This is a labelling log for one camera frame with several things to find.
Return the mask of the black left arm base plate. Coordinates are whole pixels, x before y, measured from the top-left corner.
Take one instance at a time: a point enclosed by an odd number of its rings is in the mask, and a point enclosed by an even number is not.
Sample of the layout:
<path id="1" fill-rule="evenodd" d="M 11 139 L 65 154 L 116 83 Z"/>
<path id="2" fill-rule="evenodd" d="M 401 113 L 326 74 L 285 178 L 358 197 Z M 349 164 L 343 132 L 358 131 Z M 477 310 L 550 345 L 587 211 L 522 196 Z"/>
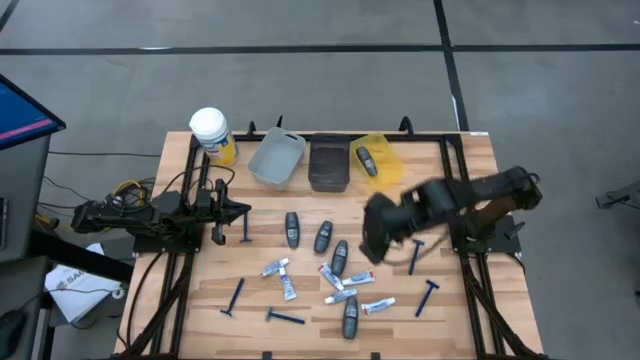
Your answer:
<path id="1" fill-rule="evenodd" d="M 133 235 L 136 253 L 187 254 L 200 250 L 204 225 L 194 218 L 162 218 L 157 224 L 145 224 L 128 230 Z"/>

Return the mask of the monitor with blue screen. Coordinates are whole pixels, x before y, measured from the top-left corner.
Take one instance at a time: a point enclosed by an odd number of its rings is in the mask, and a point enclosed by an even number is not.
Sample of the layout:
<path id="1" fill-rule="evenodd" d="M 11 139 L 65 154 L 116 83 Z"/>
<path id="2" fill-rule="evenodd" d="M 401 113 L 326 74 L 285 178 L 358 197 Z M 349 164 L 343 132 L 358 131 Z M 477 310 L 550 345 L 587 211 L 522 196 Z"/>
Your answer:
<path id="1" fill-rule="evenodd" d="M 0 150 L 66 128 L 62 119 L 0 74 Z"/>

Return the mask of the dark grey plastic bin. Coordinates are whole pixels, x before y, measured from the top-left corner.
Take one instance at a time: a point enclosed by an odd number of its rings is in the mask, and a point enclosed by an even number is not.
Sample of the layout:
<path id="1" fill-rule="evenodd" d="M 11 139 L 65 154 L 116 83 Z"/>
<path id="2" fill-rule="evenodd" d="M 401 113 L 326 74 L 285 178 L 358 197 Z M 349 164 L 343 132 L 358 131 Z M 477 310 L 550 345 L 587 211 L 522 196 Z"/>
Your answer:
<path id="1" fill-rule="evenodd" d="M 350 182 L 350 138 L 346 134 L 311 137 L 308 180 L 316 192 L 344 192 Z"/>

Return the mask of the dark computer desk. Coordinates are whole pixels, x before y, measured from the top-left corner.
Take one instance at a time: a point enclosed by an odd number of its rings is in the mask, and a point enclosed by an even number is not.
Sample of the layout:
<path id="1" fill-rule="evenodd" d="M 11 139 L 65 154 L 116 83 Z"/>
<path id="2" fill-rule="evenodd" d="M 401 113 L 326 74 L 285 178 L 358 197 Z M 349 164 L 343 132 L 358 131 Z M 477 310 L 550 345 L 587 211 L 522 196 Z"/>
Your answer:
<path id="1" fill-rule="evenodd" d="M 8 203 L 5 244 L 0 246 L 0 315 L 18 309 L 24 329 L 9 360 L 31 360 L 42 306 L 44 278 L 60 263 L 91 274 L 127 282 L 133 267 L 48 234 L 32 224 L 46 166 L 48 135 L 0 150 L 0 197 Z"/>

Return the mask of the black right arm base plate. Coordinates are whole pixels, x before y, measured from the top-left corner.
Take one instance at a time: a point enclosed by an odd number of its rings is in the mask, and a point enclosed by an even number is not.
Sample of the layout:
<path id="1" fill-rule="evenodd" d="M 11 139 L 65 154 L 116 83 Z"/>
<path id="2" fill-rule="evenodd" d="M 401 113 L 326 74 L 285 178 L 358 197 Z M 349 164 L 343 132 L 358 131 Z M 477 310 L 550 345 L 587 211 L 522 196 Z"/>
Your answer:
<path id="1" fill-rule="evenodd" d="M 481 239 L 471 238 L 466 227 L 459 219 L 449 223 L 451 244 L 455 252 L 466 253 L 505 253 L 515 254 L 521 251 L 518 231 L 523 222 L 516 224 L 511 215 L 500 219 L 494 230 Z"/>

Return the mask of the white printed paper sheet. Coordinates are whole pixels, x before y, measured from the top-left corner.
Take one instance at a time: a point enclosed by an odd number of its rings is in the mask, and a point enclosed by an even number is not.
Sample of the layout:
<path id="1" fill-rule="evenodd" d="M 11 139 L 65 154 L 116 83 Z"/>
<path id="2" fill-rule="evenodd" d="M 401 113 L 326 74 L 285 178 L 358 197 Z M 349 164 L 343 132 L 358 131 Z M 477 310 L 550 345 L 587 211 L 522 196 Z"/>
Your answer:
<path id="1" fill-rule="evenodd" d="M 45 277 L 45 288 L 69 323 L 83 318 L 104 299 L 121 299 L 121 282 L 66 265 L 56 265 Z"/>

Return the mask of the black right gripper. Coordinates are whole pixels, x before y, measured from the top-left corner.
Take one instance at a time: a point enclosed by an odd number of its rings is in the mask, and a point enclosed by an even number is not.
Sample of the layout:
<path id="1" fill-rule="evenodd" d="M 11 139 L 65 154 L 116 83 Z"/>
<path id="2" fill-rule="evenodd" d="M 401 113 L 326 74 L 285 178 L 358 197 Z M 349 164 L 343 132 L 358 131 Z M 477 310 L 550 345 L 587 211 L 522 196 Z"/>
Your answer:
<path id="1" fill-rule="evenodd" d="M 375 193 L 364 208 L 363 238 L 359 250 L 369 260 L 380 264 L 391 250 L 418 232 L 418 213 L 407 202 L 395 203 L 382 193 Z"/>

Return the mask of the yellow plastic bin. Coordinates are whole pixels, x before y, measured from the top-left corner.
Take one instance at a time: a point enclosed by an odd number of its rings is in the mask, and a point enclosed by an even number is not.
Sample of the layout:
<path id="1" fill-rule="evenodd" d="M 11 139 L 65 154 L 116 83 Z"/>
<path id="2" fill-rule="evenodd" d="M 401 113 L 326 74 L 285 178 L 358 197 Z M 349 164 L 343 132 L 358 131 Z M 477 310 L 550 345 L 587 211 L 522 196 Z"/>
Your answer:
<path id="1" fill-rule="evenodd" d="M 366 163 L 358 156 L 358 149 L 367 150 L 368 163 L 373 165 L 376 175 L 372 176 Z M 393 146 L 382 133 L 371 133 L 350 143 L 351 161 L 373 192 L 384 192 L 398 184 L 404 177 L 404 164 Z"/>

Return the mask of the dark grey deodorant stick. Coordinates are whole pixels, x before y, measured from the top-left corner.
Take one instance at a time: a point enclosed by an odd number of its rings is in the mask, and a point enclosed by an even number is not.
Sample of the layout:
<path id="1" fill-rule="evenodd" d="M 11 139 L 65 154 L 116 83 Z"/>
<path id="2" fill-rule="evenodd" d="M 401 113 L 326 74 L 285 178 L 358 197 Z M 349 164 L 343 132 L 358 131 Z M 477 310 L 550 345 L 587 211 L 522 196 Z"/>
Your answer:
<path id="1" fill-rule="evenodd" d="M 365 169 L 365 172 L 367 173 L 367 175 L 369 177 L 376 177 L 378 174 L 377 171 L 377 167 L 376 164 L 373 160 L 373 157 L 371 156 L 369 150 L 364 147 L 364 146 L 360 146 L 356 149 L 356 157 L 358 158 L 358 160 L 360 161 L 360 163 L 362 164 L 363 168 Z"/>
<path id="2" fill-rule="evenodd" d="M 345 302 L 342 317 L 342 336 L 348 340 L 354 339 L 357 334 L 358 323 L 358 301 L 355 296 L 351 296 Z"/>
<path id="3" fill-rule="evenodd" d="M 331 221 L 324 221 L 320 225 L 314 240 L 314 252 L 316 254 L 324 254 L 327 251 L 331 241 L 332 232 L 333 223 Z"/>
<path id="4" fill-rule="evenodd" d="M 300 241 L 300 225 L 296 212 L 287 212 L 285 215 L 285 235 L 288 246 L 296 249 Z"/>
<path id="5" fill-rule="evenodd" d="M 334 250 L 331 261 L 331 272 L 337 277 L 341 277 L 348 260 L 348 242 L 346 240 L 340 240 Z"/>

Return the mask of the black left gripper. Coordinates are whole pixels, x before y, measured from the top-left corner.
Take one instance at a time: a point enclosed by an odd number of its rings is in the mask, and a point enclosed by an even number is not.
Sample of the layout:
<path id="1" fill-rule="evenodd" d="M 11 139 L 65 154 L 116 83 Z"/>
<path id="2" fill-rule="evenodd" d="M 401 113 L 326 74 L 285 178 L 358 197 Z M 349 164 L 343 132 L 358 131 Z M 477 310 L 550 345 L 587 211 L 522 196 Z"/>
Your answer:
<path id="1" fill-rule="evenodd" d="M 225 234 L 222 225 L 227 224 L 224 217 L 222 202 L 226 198 L 226 190 L 212 191 L 199 189 L 197 191 L 197 223 L 215 223 L 212 230 L 212 241 L 216 245 L 225 244 Z M 243 216 L 251 210 L 248 204 L 226 199 L 224 209 L 229 216 Z"/>

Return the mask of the yellow white wipes canister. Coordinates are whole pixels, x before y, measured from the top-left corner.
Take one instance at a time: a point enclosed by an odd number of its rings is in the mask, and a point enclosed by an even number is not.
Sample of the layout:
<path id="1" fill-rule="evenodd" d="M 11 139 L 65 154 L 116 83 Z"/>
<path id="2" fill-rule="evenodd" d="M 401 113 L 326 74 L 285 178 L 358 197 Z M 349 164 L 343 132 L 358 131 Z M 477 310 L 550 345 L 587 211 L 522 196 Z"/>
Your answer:
<path id="1" fill-rule="evenodd" d="M 189 127 L 211 161 L 228 166 L 236 162 L 238 148 L 224 114 L 217 108 L 197 110 L 189 121 Z"/>

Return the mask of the black computer mouse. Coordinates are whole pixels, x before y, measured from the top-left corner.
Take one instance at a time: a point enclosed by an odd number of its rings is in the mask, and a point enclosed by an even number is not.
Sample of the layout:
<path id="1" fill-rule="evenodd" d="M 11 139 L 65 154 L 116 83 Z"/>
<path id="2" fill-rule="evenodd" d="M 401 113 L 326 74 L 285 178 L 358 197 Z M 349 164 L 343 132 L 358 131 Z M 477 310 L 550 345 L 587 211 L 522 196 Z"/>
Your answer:
<path id="1" fill-rule="evenodd" d="M 26 300 L 18 308 L 0 315 L 0 345 L 16 347 L 19 344 L 28 317 L 25 310 L 28 304 Z"/>

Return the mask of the light grey plastic bin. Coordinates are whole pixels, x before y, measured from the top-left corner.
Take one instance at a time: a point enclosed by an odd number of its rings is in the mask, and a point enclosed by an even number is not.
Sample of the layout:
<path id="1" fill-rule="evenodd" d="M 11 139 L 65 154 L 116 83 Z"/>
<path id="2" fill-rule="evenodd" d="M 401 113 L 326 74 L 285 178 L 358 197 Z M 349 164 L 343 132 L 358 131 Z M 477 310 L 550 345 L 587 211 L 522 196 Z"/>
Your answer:
<path id="1" fill-rule="evenodd" d="M 279 127 L 272 127 L 248 163 L 256 181 L 275 190 L 284 190 L 304 155 L 303 137 Z"/>

